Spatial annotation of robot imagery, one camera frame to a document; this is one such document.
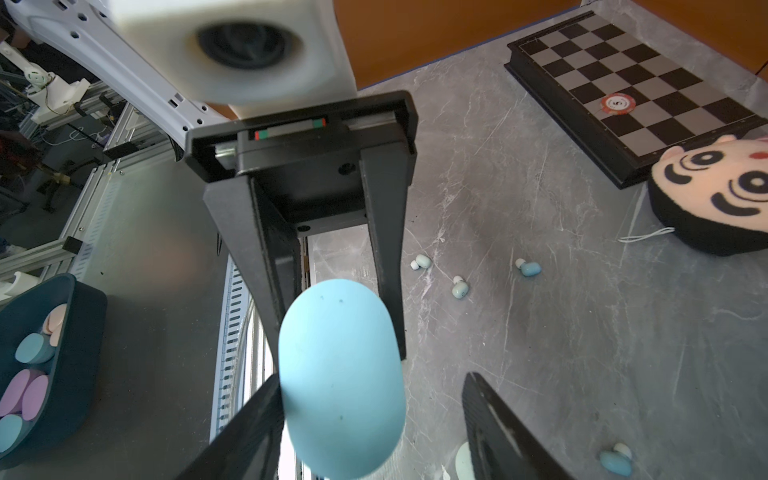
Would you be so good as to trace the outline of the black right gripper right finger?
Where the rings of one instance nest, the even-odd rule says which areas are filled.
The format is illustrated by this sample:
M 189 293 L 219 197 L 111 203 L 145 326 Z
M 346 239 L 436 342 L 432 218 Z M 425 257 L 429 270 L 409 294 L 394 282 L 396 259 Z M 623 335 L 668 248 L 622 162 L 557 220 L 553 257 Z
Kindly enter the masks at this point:
M 570 479 L 477 372 L 465 376 L 462 407 L 477 479 Z

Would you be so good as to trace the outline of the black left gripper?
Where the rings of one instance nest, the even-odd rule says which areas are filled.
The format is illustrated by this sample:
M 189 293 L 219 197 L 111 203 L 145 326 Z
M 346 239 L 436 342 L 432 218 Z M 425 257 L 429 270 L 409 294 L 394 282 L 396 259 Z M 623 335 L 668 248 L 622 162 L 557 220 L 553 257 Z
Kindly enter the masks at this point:
M 365 223 L 379 296 L 407 358 L 401 259 L 417 127 L 411 94 L 394 91 L 188 133 L 185 161 L 208 183 L 204 203 L 274 359 L 282 321 L 302 290 L 294 228 L 319 234 Z

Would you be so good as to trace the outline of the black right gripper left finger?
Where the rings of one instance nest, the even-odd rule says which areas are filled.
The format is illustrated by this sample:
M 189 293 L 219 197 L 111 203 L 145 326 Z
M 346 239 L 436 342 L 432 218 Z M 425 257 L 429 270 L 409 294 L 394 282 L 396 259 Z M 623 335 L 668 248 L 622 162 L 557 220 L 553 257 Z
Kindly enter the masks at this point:
M 275 479 L 285 425 L 279 376 L 271 375 L 180 479 Z

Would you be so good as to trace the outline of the light blue charging case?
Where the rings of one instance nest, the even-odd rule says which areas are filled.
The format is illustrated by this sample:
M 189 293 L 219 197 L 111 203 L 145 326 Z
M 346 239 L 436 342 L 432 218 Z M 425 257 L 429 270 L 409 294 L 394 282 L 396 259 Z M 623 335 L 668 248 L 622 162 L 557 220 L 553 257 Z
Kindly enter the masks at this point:
M 351 280 L 320 282 L 288 309 L 278 372 L 297 457 L 313 474 L 359 479 L 399 443 L 406 395 L 398 343 L 382 300 Z

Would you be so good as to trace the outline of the mint green charging case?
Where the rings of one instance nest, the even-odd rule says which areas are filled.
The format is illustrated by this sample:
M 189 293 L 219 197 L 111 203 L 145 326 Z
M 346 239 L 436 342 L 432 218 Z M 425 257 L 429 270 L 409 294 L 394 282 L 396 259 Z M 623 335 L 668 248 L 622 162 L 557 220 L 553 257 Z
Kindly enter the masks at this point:
M 454 460 L 458 480 L 475 480 L 472 465 L 471 452 L 468 442 L 464 442 L 458 449 Z

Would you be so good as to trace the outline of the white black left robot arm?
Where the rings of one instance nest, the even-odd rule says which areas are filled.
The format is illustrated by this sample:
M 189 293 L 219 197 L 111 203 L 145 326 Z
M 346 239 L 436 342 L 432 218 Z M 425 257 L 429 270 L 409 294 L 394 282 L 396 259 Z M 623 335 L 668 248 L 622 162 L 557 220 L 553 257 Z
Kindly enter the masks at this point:
M 418 116 L 360 96 L 329 1 L 11 1 L 12 18 L 94 73 L 184 151 L 275 344 L 303 287 L 300 242 L 367 227 L 397 345 Z

